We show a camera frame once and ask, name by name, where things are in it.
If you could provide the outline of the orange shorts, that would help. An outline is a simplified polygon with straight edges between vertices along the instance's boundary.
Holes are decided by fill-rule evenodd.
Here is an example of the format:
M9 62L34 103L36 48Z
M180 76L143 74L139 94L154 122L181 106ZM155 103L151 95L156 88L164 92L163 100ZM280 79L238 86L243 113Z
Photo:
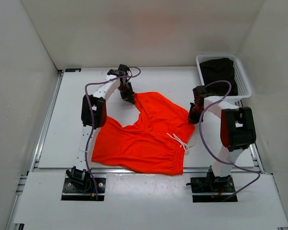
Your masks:
M187 110L158 92L134 97L138 120L124 127L108 117L97 135L91 160L137 173L182 174L183 144L195 131Z

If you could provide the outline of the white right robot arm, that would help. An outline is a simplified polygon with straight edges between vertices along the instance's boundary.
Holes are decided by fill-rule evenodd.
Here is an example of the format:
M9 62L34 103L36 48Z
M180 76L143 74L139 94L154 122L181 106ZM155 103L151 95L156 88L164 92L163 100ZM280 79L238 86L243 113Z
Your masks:
M249 107L238 107L207 92L205 86L197 86L193 89L194 102L191 103L188 120L197 124L200 138L209 154L215 159L206 175L206 181L202 187L216 192L225 187L231 178L233 167L245 172L253 170L236 165L236 160L256 141L256 132L252 110ZM208 147L202 133L202 122L205 112L210 111L220 118L221 149L216 156Z

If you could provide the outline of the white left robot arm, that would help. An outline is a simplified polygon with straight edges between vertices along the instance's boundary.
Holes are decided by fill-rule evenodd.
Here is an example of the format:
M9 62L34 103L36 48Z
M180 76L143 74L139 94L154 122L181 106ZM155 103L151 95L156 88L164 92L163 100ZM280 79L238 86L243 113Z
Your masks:
M83 125L82 139L78 150L76 162L72 169L66 171L73 185L81 193L93 192L97 194L96 180L88 163L88 155L94 148L97 134L107 120L106 102L110 96L118 90L122 100L135 104L134 91L130 82L133 75L131 68L120 64L118 69L110 69L105 81L88 83L84 87L84 97L81 108L81 121Z

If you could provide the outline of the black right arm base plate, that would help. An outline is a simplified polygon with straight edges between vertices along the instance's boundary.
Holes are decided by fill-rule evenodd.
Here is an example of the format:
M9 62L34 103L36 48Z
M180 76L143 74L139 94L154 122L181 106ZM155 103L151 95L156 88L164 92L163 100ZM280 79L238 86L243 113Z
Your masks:
M192 191L193 203L238 202L233 179L230 176L224 182L210 183L206 177L192 177L186 184Z

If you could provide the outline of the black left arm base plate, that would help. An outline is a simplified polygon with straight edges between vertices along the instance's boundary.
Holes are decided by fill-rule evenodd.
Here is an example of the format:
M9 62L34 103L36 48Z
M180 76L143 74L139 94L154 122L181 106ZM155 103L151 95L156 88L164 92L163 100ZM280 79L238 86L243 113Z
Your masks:
M104 201L106 190L106 178L95 178L96 188L92 180L88 179L84 185L73 182L66 177L64 180L62 201Z

